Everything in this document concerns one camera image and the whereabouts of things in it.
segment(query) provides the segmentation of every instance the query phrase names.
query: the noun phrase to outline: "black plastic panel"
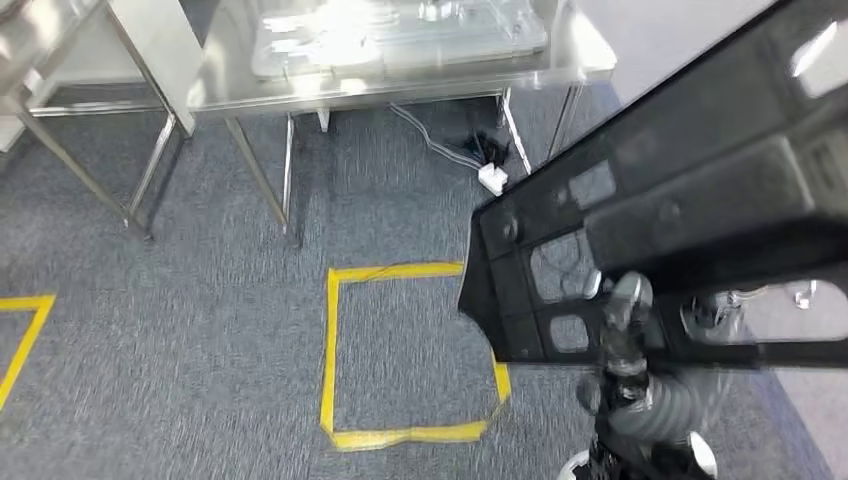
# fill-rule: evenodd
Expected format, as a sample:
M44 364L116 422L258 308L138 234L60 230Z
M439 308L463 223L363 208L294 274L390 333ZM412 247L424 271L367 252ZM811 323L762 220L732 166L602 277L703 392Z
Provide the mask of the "black plastic panel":
M595 265L651 281L660 364L848 367L848 340L702 345L685 335L693 295L793 279L848 291L848 87L807 98L792 56L848 3L781 1L472 217L460 309L500 361L596 361L604 295L545 302L534 249L585 228ZM570 188L603 166L614 188ZM589 346L554 348L557 316L584 320Z

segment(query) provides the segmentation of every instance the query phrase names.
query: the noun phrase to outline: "transparent acrylic sheet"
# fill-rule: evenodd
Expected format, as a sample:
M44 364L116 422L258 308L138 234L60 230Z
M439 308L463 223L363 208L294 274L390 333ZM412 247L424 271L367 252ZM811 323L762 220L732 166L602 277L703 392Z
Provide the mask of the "transparent acrylic sheet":
M508 58L548 39L527 0L328 0L265 13L256 31L251 69L268 79Z

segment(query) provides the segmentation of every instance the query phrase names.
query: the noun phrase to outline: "white cable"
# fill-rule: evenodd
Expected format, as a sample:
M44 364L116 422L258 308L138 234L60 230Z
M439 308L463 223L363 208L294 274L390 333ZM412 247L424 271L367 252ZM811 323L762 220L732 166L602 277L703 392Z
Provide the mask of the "white cable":
M462 165L462 166L465 166L465 167L468 167L468 168L472 168L474 170L480 169L480 164L475 162L473 159L466 157L464 155L460 155L460 154L450 150L449 148L445 147L444 145L434 142L430 138L430 134L427 133L427 128L424 126L424 124L422 124L417 118L415 118L414 115L409 113L409 111L405 110L404 108L399 107L398 105L396 105L394 103L390 103L389 108L393 112L395 112L395 114L397 114L399 117L403 118L404 120L406 120L407 122L412 124L412 126L415 127L415 129L418 130L421 133L421 136L424 137L424 142L427 144L427 147L429 147L431 150L438 153L439 155L442 155L443 157L447 158L451 162L457 163L459 165Z

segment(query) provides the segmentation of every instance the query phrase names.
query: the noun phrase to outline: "yellow tape square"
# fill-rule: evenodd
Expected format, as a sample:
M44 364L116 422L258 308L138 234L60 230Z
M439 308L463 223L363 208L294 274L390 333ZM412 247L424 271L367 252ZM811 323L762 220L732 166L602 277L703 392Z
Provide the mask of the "yellow tape square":
M20 312L26 310L35 310L32 316L32 321L27 328L18 349L15 351L15 356L12 357L12 363L6 370L3 376L3 382L0 383L0 411L3 410L3 405L6 404L6 398L12 391L15 385L15 380L24 368L24 362L35 344L35 339L38 338L38 332L44 326L47 320L47 314L50 313L50 308L53 307L55 295L44 295L40 297L18 297L18 298L0 298L0 312Z
M420 263L361 267L327 272L327 345L324 361L324 388L321 393L321 428L339 450L376 450L402 442L454 443L479 440L511 392L506 364L497 363L492 355L498 405L488 418L459 425L410 427L392 430L335 431L336 344L338 335L339 290L343 283L374 280L396 280L449 277L462 274L462 263Z

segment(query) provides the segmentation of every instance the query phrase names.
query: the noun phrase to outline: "white power adapter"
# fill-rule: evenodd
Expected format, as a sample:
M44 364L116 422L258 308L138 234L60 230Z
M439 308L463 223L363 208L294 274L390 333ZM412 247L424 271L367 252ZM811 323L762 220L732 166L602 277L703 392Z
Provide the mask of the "white power adapter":
M477 180L480 180L480 183L496 197L500 197L503 193L503 187L508 178L506 172L494 163L487 163L477 170Z

